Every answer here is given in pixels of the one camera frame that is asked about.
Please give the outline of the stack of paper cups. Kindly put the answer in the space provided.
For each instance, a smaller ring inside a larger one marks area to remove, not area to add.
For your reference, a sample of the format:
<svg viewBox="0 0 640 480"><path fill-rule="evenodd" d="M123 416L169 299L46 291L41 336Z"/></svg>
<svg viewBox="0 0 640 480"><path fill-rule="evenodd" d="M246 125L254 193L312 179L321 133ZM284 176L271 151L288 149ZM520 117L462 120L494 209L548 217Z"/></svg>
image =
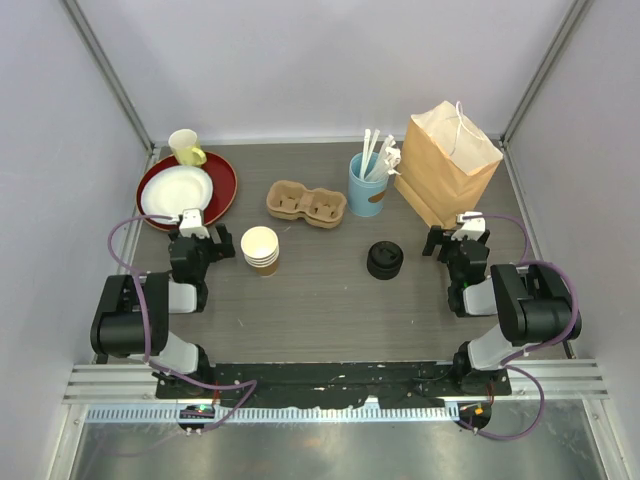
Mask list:
<svg viewBox="0 0 640 480"><path fill-rule="evenodd" d="M272 276L279 266L279 239L266 226L248 229L241 238L241 250L247 264L263 277Z"/></svg>

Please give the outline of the stack of black lids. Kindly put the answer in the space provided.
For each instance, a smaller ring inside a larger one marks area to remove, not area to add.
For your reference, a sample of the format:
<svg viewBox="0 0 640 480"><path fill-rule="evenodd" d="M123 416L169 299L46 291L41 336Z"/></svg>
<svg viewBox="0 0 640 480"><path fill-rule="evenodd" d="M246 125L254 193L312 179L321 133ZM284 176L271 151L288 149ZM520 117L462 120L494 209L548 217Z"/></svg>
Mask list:
<svg viewBox="0 0 640 480"><path fill-rule="evenodd" d="M403 250L394 242L379 241L368 251L366 267L371 276L378 280L396 277L404 261Z"/></svg>

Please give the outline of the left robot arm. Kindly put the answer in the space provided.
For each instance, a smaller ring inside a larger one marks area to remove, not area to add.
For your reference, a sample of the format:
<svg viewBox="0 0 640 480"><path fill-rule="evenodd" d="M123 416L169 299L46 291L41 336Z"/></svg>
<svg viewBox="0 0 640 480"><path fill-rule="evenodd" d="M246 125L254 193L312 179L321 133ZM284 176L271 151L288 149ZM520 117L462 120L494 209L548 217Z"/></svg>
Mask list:
<svg viewBox="0 0 640 480"><path fill-rule="evenodd" d="M235 256L226 226L217 224L215 229L217 241L205 229L191 235L171 232L167 272L107 278L90 330L98 356L147 362L161 379L178 383L193 399L211 391L214 374L204 349L173 334L169 319L172 313L202 312L209 266Z"/></svg>

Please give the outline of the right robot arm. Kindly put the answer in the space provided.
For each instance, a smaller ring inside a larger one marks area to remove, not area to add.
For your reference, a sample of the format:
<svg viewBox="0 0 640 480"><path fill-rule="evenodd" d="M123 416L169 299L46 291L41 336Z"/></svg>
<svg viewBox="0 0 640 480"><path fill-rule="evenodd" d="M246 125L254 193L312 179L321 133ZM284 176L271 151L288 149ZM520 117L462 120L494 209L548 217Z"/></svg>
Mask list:
<svg viewBox="0 0 640 480"><path fill-rule="evenodd" d="M503 367L540 346L563 345L579 337L582 319L566 280L546 263L490 266L490 232L466 221L458 229L430 228L422 254L437 253L447 266L449 309L458 317L495 315L498 323L463 343L450 369L435 377L472 395L495 382Z"/></svg>

